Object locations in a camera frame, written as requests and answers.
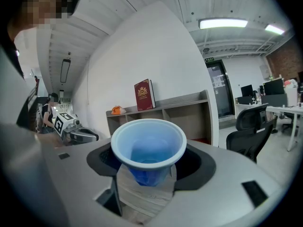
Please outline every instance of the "black shirt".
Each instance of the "black shirt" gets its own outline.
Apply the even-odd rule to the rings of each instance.
[[[10,59],[13,66],[16,68],[16,70],[19,72],[20,76],[23,77],[23,72],[19,64],[18,56],[17,56],[17,49],[15,44],[11,41],[7,28],[5,26],[1,26],[0,29],[0,41],[1,45],[3,47],[3,50],[5,51],[7,57]],[[21,112],[19,114],[19,117],[17,119],[17,125],[23,128],[29,128],[29,117],[28,117],[28,99],[24,103]]]
[[[52,111],[52,107],[50,106],[50,104],[44,104],[42,107],[42,118],[44,118],[44,114],[46,112],[49,112],[49,116],[48,116],[48,121],[53,123],[53,111]]]

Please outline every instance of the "floor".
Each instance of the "floor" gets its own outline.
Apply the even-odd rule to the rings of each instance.
[[[294,175],[298,162],[303,153],[303,141],[300,139],[292,150],[288,152],[286,147],[290,140],[291,129],[281,133],[283,123],[289,123],[289,119],[278,120],[277,134],[270,135],[267,143],[257,156],[257,164],[268,175],[273,177],[281,186],[287,186]],[[226,149],[226,137],[236,131],[229,127],[219,130],[219,147]],[[168,175],[160,188],[139,186],[132,178],[131,173],[122,166],[117,175],[119,197],[123,210],[123,218],[132,223],[144,225],[152,217],[156,216],[172,198],[175,175]],[[138,208],[136,202],[145,202],[144,209]]]

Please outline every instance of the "doorway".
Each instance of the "doorway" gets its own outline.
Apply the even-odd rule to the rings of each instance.
[[[206,63],[212,80],[219,118],[234,115],[232,88],[222,60]]]

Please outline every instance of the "person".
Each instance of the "person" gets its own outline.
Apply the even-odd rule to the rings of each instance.
[[[11,63],[24,77],[18,61],[17,49],[14,44],[16,36],[23,30],[49,23],[50,19],[61,18],[63,13],[72,15],[79,0],[12,0],[10,4],[1,0],[0,42]],[[24,103],[17,125],[29,128],[28,100]]]
[[[42,107],[42,118],[43,118],[43,127],[41,132],[42,134],[48,134],[54,132],[52,107],[55,107],[57,104],[58,104],[58,94],[56,93],[50,94],[46,103]]]

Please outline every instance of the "fluorescent light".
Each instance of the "fluorescent light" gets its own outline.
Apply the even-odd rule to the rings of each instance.
[[[234,18],[211,18],[199,20],[200,29],[216,27],[245,27],[248,21]]]
[[[62,66],[61,66],[61,77],[60,82],[66,82],[67,73],[70,68],[71,60],[69,59],[63,59]]]
[[[267,27],[265,28],[265,30],[277,33],[279,35],[281,35],[281,34],[284,33],[284,30],[279,29],[279,28],[277,28],[275,26],[272,26],[272,25],[267,25]]]

